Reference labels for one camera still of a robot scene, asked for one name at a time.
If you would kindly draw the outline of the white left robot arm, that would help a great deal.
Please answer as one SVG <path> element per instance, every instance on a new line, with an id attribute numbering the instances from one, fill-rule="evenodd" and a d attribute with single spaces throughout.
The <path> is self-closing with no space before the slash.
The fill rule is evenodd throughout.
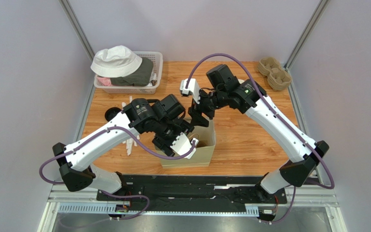
<path id="1" fill-rule="evenodd" d="M 152 143 L 164 154 L 152 155 L 165 160 L 190 159 L 196 152 L 198 139 L 189 139 L 193 131 L 183 115 L 185 108 L 170 94 L 161 100 L 138 98 L 124 106 L 122 111 L 95 132 L 69 145 L 53 146 L 59 158 L 59 171 L 70 192 L 94 188 L 115 193 L 125 186 L 122 174 L 105 171 L 93 162 L 114 148 L 138 135 L 151 132 Z"/>

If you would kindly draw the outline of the kraft paper bag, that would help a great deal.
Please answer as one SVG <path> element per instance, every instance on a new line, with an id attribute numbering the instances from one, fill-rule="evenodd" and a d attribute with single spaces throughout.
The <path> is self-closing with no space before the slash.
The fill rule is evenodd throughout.
<path id="1" fill-rule="evenodd" d="M 194 155 L 190 159 L 160 159 L 163 169 L 209 166 L 216 146 L 216 133 L 214 130 L 214 121 L 211 119 L 208 121 L 208 127 L 195 126 L 194 130 L 187 136 L 190 140 L 196 138 L 199 141 Z"/>

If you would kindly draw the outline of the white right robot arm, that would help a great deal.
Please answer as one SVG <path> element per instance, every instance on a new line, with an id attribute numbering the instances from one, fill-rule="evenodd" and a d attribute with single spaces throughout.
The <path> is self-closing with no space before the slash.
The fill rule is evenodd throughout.
<path id="1" fill-rule="evenodd" d="M 258 196 L 268 198 L 290 185 L 302 186 L 328 152 L 329 145 L 303 133 L 276 107 L 259 84 L 239 80 L 227 65 L 217 65 L 206 75 L 212 85 L 209 92 L 200 88 L 194 78 L 183 80 L 180 84 L 181 94 L 193 97 L 188 109 L 192 124 L 208 126 L 215 110 L 226 106 L 239 110 L 259 124 L 288 156 L 283 166 L 265 174 L 257 183 Z"/>

